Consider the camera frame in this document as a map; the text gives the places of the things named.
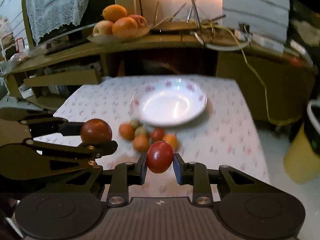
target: lace curtain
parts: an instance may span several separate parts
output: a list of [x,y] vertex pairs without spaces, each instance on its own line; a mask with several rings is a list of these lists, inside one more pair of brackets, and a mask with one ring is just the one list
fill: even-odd
[[26,0],[32,36],[40,38],[63,24],[78,26],[89,0]]

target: yellow cable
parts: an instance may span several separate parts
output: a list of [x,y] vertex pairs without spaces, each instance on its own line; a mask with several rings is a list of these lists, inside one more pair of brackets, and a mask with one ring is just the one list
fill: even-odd
[[[236,43],[238,46],[240,46],[240,43],[239,41],[237,40],[237,38],[234,36],[233,32],[229,29],[229,28],[226,28],[226,27],[223,27],[223,26],[219,26],[219,25],[212,25],[212,24],[203,24],[202,25],[203,28],[218,28],[218,29],[223,29],[223,30],[226,30],[228,31],[232,37],[235,39]],[[262,80],[262,78],[260,77],[260,75],[258,74],[258,72],[248,63],[247,61],[247,58],[244,54],[244,51],[243,49],[241,49],[241,52],[242,52],[242,55],[244,57],[244,61],[245,63],[247,64],[248,68],[257,76],[257,78],[259,79],[260,83],[262,84],[262,86],[264,87],[264,93],[265,93],[265,98],[266,98],[266,107],[267,107],[267,117],[268,117],[268,121],[272,124],[275,124],[275,125],[287,125],[289,123],[292,123],[292,122],[297,122],[301,116],[299,117],[296,117],[296,118],[289,118],[285,121],[279,121],[279,120],[275,120],[275,119],[272,119],[269,115],[269,106],[268,106],[268,97],[267,97],[267,86],[266,84],[264,83],[264,81]]]

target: orange tomato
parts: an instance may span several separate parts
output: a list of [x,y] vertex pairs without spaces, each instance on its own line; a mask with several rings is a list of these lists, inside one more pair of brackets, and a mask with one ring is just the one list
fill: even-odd
[[122,123],[119,126],[119,135],[129,141],[132,141],[134,139],[134,130],[128,123]]
[[141,134],[138,135],[136,138],[134,138],[134,140],[132,141],[132,147],[140,152],[140,153],[144,153],[147,152],[149,149],[149,141],[147,136]]
[[162,140],[169,143],[174,150],[178,148],[179,142],[174,134],[168,133],[162,138]]

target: floor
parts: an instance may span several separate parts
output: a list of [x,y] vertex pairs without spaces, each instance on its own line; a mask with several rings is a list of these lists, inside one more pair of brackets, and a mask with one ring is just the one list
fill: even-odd
[[[0,101],[2,107],[39,109],[27,102],[17,102],[5,96]],[[290,146],[285,135],[277,137],[269,129],[258,129],[260,141],[266,156],[271,184],[297,197],[306,209],[306,220],[300,231],[300,240],[320,240],[320,178],[303,185],[297,185],[285,174],[283,158]]]

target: table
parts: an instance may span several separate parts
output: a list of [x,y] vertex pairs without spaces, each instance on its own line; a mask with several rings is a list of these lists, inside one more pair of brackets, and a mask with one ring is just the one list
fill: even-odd
[[[84,85],[65,101],[54,116],[73,122],[85,122],[92,118],[108,122],[113,131],[113,140],[119,146],[113,155],[96,160],[104,169],[113,169],[123,162],[136,162],[140,154],[132,149],[131,142],[119,137],[118,128],[122,122],[134,118],[129,101],[135,90],[162,78],[166,76],[106,78],[99,85]],[[209,169],[228,164],[269,183],[257,130],[237,83],[198,75],[184,75],[181,78],[199,83],[208,97],[207,107],[198,118],[188,124],[166,129],[166,132],[174,132],[180,141],[177,152],[184,161],[204,163]],[[36,140],[70,146],[81,143],[80,136],[63,137],[61,134],[41,136]],[[219,200],[215,185],[212,185],[212,193],[214,200]],[[143,186],[129,187],[129,197],[185,195],[191,197],[192,187],[177,184],[172,166],[163,174],[148,171]]]

